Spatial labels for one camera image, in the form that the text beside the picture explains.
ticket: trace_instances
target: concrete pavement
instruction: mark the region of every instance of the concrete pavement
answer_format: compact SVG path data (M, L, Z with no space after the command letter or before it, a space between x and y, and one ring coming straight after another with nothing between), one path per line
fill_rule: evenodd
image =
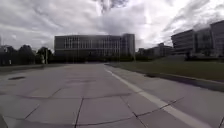
M0 77L0 112L9 128L222 128L223 99L103 64Z

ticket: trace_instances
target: white line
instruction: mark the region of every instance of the white line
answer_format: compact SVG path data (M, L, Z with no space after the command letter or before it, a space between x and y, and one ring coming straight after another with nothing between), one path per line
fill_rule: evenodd
M114 76L115 78L117 78L118 80L120 80L121 82L123 82L125 85L127 85L129 88L131 88L133 91L136 92L140 92L139 94L143 97L145 97L146 99L148 99L149 101L153 102L154 104L156 104L159 108L164 107L167 105L166 102L162 101L161 99L145 92L144 90L142 90L141 88L129 83L128 81L122 79L121 77L115 75L114 73L112 73L111 71L105 69L108 73L110 73L112 76ZM184 122L185 124L193 127L193 128L211 128L211 126L209 126L207 123L204 123L172 106L167 106L162 108L164 111L166 111L167 113L173 115L174 117L176 117L177 119L181 120L182 122Z

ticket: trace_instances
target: gray cloud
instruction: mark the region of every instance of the gray cloud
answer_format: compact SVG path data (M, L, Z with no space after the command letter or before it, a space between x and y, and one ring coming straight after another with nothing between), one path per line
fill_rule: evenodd
M0 36L16 48L53 48L55 35L127 32L136 34L137 47L151 47L169 44L174 32L223 18L223 0L111 0L104 13L103 0L0 1Z

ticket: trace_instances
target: facade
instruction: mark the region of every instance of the facade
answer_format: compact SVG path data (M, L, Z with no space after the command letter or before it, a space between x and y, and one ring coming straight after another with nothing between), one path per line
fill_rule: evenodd
M211 24L213 47L216 56L224 55L224 21Z
M188 30L178 33L171 37L173 41L174 52L176 54L186 54L195 52L195 32Z
M159 57L171 55L172 52L173 48L164 45L164 43L160 43L157 47L154 48L154 55Z
M195 42L196 53L213 53L213 40L210 28L205 28L196 32Z
M55 37L55 55L64 58L135 57L135 35L70 35Z
M158 46L149 49L139 48L138 53L148 57L164 57L173 53L173 47L160 43Z

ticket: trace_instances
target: grass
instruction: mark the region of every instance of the grass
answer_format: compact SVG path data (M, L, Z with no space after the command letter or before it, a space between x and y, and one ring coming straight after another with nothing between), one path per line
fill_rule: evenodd
M112 63L112 66L143 73L166 73L224 82L224 63L164 61Z

